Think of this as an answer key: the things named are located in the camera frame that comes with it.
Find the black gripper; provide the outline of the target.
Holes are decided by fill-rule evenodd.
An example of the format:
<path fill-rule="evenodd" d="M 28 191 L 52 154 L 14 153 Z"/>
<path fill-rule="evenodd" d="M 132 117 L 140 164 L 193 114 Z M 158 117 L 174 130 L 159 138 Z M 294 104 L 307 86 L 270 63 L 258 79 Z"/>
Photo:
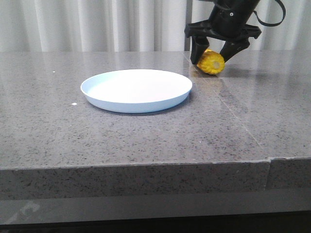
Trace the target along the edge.
<path fill-rule="evenodd" d="M 207 37 L 226 41 L 220 51 L 226 63 L 234 55 L 250 46 L 249 40 L 257 39 L 261 30 L 257 26 L 248 25 L 247 21 L 253 13 L 258 0 L 215 0 L 209 19 L 190 23 L 185 28 L 186 37 L 191 37 L 190 60 L 198 64 L 205 50 L 209 47 Z"/>

